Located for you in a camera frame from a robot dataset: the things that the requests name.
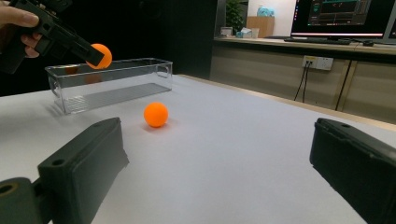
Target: power outlet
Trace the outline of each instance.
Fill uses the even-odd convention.
[[[331,70],[332,69],[332,60],[333,58],[318,58],[317,61],[317,69],[321,70]]]
[[[303,67],[306,67],[307,63],[311,63],[309,67],[316,68],[317,62],[318,62],[318,57],[305,55],[303,59]]]

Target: computer monitor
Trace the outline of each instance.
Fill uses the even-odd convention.
[[[383,38],[395,0],[296,0],[290,36]]]

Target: clear plastic container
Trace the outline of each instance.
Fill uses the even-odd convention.
[[[172,62],[155,58],[114,61],[100,70],[85,63],[45,69],[55,104],[65,114],[172,90]]]

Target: cable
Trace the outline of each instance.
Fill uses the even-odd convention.
[[[352,60],[349,60],[349,64],[348,64],[347,70],[346,70],[346,76],[344,77],[343,85],[341,87],[340,94],[338,95],[337,104],[335,105],[335,109],[334,110],[338,110],[338,106],[340,105],[340,101],[341,101],[341,97],[343,95],[344,87],[345,87],[345,85],[347,83],[347,75],[349,74],[349,69],[350,69],[351,65],[352,65]]]
[[[296,101],[297,96],[298,96],[298,92],[300,91],[301,85],[303,84],[303,80],[304,80],[304,76],[305,76],[305,71],[307,71],[307,69],[309,68],[309,66],[312,64],[312,62],[306,61],[305,62],[305,66],[304,66],[304,71],[303,71],[303,76],[301,77],[301,81],[300,81],[300,85],[298,87],[298,90],[296,92],[296,95],[294,96],[294,101]]]
[[[304,84],[304,91],[303,91],[303,103],[305,102],[305,88],[306,88],[306,81],[308,80],[308,71],[309,71],[309,67],[311,66],[312,62],[309,62],[308,67],[306,68],[305,71],[305,84]]]
[[[303,84],[303,80],[305,77],[305,84],[304,84],[304,91],[303,91],[303,103],[305,100],[305,88],[306,88],[306,81],[308,80],[308,71],[309,71],[309,67],[312,65],[312,62],[306,61],[305,62],[305,66],[304,66],[304,71],[303,71],[303,76],[301,77],[301,81],[300,81],[300,86],[298,87],[298,90],[296,92],[296,95],[294,96],[294,101],[296,101],[297,96],[298,96],[298,92],[300,91],[301,85]]]
[[[305,70],[306,70],[306,68],[308,67],[308,63],[309,63],[309,61],[306,61],[306,62],[305,62],[304,71],[303,71],[303,76],[301,77],[300,86],[298,87],[298,90],[297,90],[297,92],[296,92],[296,95],[294,96],[294,101],[296,101],[298,92],[300,91],[300,88],[301,88],[301,84],[303,84],[304,75],[305,75]]]

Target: potted plant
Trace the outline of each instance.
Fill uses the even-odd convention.
[[[244,19],[242,18],[241,13],[242,8],[239,0],[227,0],[225,23],[227,27],[233,27],[233,35],[235,35],[236,32],[241,31],[243,28]]]

